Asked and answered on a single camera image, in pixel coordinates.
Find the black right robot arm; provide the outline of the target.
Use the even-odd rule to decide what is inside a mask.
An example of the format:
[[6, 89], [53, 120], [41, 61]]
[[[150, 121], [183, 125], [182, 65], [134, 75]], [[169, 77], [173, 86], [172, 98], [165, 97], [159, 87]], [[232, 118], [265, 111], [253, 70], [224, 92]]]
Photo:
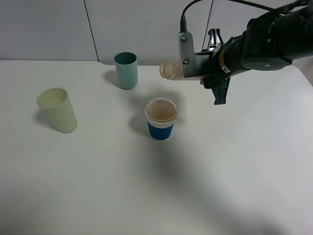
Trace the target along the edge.
[[248, 22], [242, 35], [213, 50], [201, 83], [215, 104], [226, 103], [230, 78], [249, 71], [275, 71], [313, 55], [313, 2], [296, 0]]

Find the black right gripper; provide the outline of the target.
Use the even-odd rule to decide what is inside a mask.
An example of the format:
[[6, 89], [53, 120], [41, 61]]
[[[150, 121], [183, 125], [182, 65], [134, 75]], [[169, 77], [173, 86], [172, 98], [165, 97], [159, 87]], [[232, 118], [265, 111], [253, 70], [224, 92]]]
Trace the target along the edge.
[[[220, 28], [212, 28], [208, 32], [208, 51], [224, 44]], [[214, 105], [226, 104], [226, 96], [232, 73], [231, 45], [222, 46], [214, 51], [211, 56], [203, 62], [200, 67], [200, 74], [204, 76], [201, 84], [205, 89], [211, 89], [215, 97]]]

